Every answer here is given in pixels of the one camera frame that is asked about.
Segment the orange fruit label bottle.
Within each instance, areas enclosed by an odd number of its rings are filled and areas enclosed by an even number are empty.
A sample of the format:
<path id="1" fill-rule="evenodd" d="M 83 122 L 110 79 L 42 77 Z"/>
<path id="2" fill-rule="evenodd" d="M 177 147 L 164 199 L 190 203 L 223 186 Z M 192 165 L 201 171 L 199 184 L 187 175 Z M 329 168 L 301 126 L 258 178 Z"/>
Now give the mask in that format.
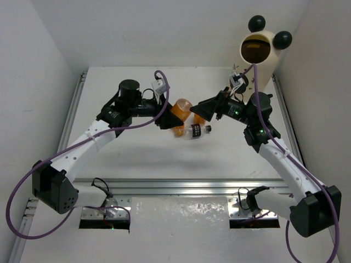
<path id="1" fill-rule="evenodd" d="M 182 137 L 184 135 L 184 126 L 174 127 L 172 130 L 176 137 Z"/>

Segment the orange juice bottle plain label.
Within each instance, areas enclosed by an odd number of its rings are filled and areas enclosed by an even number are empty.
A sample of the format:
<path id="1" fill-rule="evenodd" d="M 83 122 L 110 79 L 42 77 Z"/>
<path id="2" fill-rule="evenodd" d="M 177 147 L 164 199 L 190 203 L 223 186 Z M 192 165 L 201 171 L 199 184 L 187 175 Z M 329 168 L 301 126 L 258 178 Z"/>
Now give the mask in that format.
<path id="1" fill-rule="evenodd" d="M 187 99 L 178 99 L 176 103 L 171 108 L 171 112 L 177 116 L 182 122 L 185 122 L 190 114 L 190 108 L 192 107 L 192 103 Z"/>

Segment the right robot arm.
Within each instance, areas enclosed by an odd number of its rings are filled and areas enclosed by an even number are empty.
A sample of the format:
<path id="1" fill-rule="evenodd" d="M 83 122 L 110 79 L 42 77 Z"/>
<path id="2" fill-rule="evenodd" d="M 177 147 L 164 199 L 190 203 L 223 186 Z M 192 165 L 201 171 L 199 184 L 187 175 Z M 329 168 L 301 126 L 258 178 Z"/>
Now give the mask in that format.
<path id="1" fill-rule="evenodd" d="M 252 213 L 270 210 L 291 222 L 303 237 L 336 225 L 341 208 L 341 192 L 308 176 L 298 159 L 288 150 L 279 132 L 269 122 L 273 109 L 271 94 L 251 95 L 244 104 L 231 99 L 225 91 L 191 107 L 190 111 L 210 121 L 228 116 L 244 123 L 244 137 L 261 157 L 270 163 L 290 188 L 293 197 L 281 196 L 268 186 L 248 191 L 244 207 Z"/>

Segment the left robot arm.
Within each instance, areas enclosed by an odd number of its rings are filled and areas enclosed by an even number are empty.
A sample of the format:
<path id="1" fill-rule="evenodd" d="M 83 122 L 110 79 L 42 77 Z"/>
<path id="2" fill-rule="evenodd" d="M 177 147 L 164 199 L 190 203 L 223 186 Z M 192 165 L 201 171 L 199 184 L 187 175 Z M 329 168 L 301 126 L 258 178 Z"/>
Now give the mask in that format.
<path id="1" fill-rule="evenodd" d="M 34 196 L 58 214 L 65 214 L 73 207 L 101 206 L 109 196 L 106 190 L 73 184 L 83 166 L 130 127 L 134 117 L 152 117 L 153 123 L 161 130 L 183 124 L 166 101 L 168 88 L 165 79 L 157 78 L 151 85 L 153 96 L 145 99 L 137 81 L 123 80 L 117 93 L 65 153 L 42 165 L 36 164 L 32 174 Z"/>

